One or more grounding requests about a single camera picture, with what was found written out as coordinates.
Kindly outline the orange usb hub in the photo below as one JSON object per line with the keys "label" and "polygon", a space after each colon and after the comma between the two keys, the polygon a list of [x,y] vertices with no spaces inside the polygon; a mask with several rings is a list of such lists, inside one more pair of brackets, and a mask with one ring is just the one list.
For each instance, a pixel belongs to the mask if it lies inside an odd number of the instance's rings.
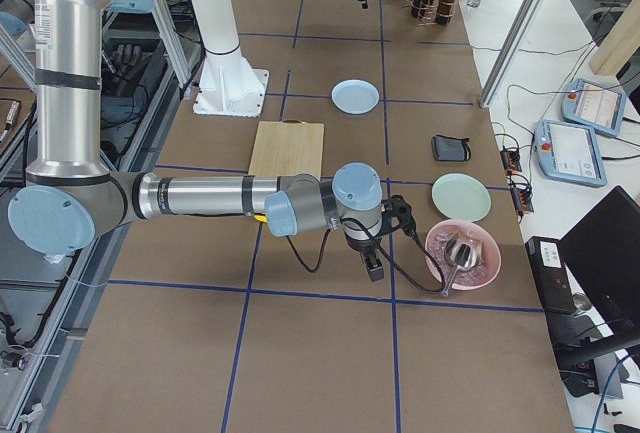
{"label": "orange usb hub", "polygon": [[500,151],[500,157],[502,160],[505,173],[507,175],[512,175],[512,174],[522,172],[522,167],[520,162],[521,155],[517,148],[515,149],[503,148]]}
{"label": "orange usb hub", "polygon": [[533,190],[529,180],[521,175],[508,177],[510,193],[516,214],[522,218],[525,214],[533,213]]}

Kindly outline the large metal spoon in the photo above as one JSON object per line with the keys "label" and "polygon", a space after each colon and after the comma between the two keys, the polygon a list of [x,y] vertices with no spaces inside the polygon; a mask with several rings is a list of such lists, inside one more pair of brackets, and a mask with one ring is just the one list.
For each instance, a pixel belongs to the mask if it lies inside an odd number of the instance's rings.
{"label": "large metal spoon", "polygon": [[445,259],[453,268],[446,279],[441,295],[448,297],[451,287],[460,272],[477,267],[482,259],[483,243],[476,238],[456,233],[445,246]]}

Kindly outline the black computer monitor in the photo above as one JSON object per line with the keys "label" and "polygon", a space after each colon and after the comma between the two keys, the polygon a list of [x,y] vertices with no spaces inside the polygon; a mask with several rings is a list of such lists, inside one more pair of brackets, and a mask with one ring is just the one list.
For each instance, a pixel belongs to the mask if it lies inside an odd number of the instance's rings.
{"label": "black computer monitor", "polygon": [[561,238],[559,250],[614,330],[639,324],[639,204],[621,186]]}

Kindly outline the black desktop box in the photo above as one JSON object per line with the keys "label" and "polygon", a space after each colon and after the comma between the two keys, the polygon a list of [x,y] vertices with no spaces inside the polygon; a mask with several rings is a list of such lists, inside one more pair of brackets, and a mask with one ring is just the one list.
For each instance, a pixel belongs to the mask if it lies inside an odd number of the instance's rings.
{"label": "black desktop box", "polygon": [[571,315],[575,312],[575,305],[558,244],[554,238],[532,236],[525,247],[543,309]]}

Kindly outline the near teach pendant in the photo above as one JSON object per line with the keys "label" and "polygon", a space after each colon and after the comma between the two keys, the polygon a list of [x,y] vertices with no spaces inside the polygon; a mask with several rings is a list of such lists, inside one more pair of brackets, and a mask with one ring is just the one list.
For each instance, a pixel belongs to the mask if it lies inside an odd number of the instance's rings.
{"label": "near teach pendant", "polygon": [[544,176],[589,187],[607,184],[602,155],[592,127],[541,119],[534,151]]}

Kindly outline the light green plate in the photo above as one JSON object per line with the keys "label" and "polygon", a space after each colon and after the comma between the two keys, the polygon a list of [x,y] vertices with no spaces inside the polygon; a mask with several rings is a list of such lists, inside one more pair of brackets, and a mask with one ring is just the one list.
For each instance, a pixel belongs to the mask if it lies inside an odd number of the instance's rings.
{"label": "light green plate", "polygon": [[431,196],[438,211],[450,219],[477,222],[488,215],[492,206],[484,184],[462,173],[438,178],[432,186]]}

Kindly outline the bamboo cutting board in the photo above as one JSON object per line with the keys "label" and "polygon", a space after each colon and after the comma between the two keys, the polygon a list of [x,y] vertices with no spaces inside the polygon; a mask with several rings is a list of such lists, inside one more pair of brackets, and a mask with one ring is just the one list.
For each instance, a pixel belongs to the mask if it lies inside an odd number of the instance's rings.
{"label": "bamboo cutting board", "polygon": [[248,173],[250,175],[321,177],[324,125],[260,121]]}

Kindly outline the far teach pendant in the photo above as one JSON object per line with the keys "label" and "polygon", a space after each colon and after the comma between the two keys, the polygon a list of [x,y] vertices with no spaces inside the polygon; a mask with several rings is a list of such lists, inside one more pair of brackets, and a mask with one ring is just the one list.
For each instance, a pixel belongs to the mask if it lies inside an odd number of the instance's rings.
{"label": "far teach pendant", "polygon": [[627,95],[614,87],[575,79],[561,104],[562,117],[592,127],[607,137],[617,137],[624,116]]}

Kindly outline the light blue plate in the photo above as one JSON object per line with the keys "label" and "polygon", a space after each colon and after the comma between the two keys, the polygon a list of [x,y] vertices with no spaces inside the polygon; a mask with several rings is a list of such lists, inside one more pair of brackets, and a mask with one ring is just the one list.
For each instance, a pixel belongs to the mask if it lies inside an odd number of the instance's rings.
{"label": "light blue plate", "polygon": [[380,96],[377,88],[371,83],[360,79],[348,79],[333,87],[331,99],[343,113],[362,115],[378,105]]}

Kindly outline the folded grey cloth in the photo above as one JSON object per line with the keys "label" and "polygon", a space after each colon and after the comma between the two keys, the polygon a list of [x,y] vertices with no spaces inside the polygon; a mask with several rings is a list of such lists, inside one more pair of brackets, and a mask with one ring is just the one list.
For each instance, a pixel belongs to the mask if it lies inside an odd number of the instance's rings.
{"label": "folded grey cloth", "polygon": [[435,135],[431,139],[434,158],[438,161],[465,162],[471,159],[468,138]]}

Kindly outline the pink bowl with ice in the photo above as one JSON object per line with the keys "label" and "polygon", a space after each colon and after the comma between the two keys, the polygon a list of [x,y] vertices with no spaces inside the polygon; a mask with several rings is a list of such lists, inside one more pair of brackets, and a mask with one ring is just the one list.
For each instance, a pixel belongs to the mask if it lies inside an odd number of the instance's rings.
{"label": "pink bowl with ice", "polygon": [[437,223],[427,233],[425,249],[434,257],[444,277],[449,278],[453,271],[445,258],[446,243],[456,234],[469,237],[482,244],[482,256],[479,264],[469,271],[461,271],[452,285],[453,290],[474,290],[490,284],[501,268],[501,254],[492,236],[475,223],[464,220],[449,219]]}

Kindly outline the teach pendant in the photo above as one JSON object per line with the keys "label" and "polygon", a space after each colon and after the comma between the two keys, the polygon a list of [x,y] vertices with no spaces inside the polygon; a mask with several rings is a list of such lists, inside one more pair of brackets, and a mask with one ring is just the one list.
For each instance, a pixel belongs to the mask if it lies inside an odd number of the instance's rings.
{"label": "teach pendant", "polygon": [[607,184],[602,155],[592,127],[541,119],[534,151],[544,176],[589,187]]}
{"label": "teach pendant", "polygon": [[614,87],[575,79],[561,104],[562,117],[592,127],[607,137],[617,137],[624,116],[627,95]]}

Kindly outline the aluminium profile post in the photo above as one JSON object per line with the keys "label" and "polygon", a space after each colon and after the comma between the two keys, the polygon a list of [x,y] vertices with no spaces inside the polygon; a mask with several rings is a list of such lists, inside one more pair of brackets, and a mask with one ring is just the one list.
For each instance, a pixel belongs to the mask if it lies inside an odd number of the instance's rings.
{"label": "aluminium profile post", "polygon": [[496,97],[543,2],[523,0],[479,97],[481,108],[488,108]]}

